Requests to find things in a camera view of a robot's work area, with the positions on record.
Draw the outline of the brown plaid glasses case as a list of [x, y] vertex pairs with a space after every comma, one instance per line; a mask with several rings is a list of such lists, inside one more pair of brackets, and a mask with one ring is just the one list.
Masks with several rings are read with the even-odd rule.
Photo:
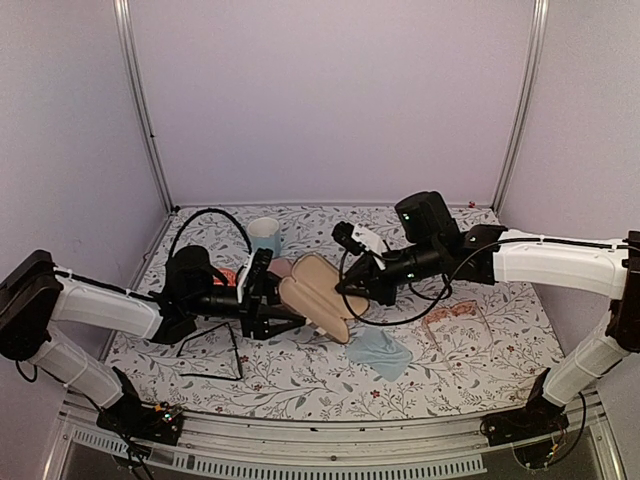
[[339, 272], [323, 256], [315, 253], [296, 260], [288, 276], [279, 283], [281, 302], [334, 342], [346, 344], [350, 340], [347, 321], [354, 315], [346, 308], [342, 296], [335, 289]]

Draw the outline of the light blue cleaning cloth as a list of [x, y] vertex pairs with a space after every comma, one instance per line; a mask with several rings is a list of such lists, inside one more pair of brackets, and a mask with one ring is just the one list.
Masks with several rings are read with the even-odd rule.
[[384, 380], [394, 382], [413, 359], [412, 352], [386, 331], [366, 328], [346, 347], [347, 358], [373, 369]]

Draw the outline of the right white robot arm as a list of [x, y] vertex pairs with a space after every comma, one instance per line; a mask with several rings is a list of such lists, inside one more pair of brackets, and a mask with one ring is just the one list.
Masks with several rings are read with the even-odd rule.
[[537, 436], [583, 388], [639, 350], [639, 234], [578, 240], [479, 224], [461, 231], [440, 193], [419, 192], [395, 206], [409, 244], [388, 249], [371, 230], [338, 223], [333, 239], [356, 256], [339, 269], [336, 291], [392, 306], [397, 289], [433, 276], [449, 290], [456, 280], [493, 285], [529, 282], [605, 296], [610, 306], [598, 326], [558, 365], [540, 374], [517, 427]]

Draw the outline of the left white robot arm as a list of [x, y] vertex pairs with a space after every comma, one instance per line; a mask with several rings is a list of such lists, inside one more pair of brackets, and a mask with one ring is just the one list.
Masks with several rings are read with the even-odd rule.
[[148, 412], [125, 378], [61, 333], [60, 321], [132, 334], [172, 345], [196, 330], [199, 317], [239, 320], [244, 337], [268, 340], [299, 328], [305, 318], [269, 304], [272, 252], [258, 249], [234, 285], [201, 246], [170, 254], [161, 292], [141, 295], [56, 267], [36, 250], [1, 284], [1, 354], [38, 367], [108, 410], [128, 434], [148, 426]]

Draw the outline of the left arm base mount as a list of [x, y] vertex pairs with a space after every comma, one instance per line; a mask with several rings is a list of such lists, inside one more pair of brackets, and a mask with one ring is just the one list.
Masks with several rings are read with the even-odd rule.
[[184, 425], [183, 409], [167, 402], [144, 405], [126, 375], [116, 367], [113, 370], [123, 395], [114, 405], [100, 408], [97, 426], [126, 437], [176, 446]]

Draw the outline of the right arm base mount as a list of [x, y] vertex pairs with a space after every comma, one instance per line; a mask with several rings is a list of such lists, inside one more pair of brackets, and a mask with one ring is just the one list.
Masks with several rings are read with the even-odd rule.
[[543, 384], [549, 372], [547, 368], [536, 378], [523, 407], [482, 417], [479, 430], [490, 446], [531, 439], [569, 426], [565, 407], [543, 397]]

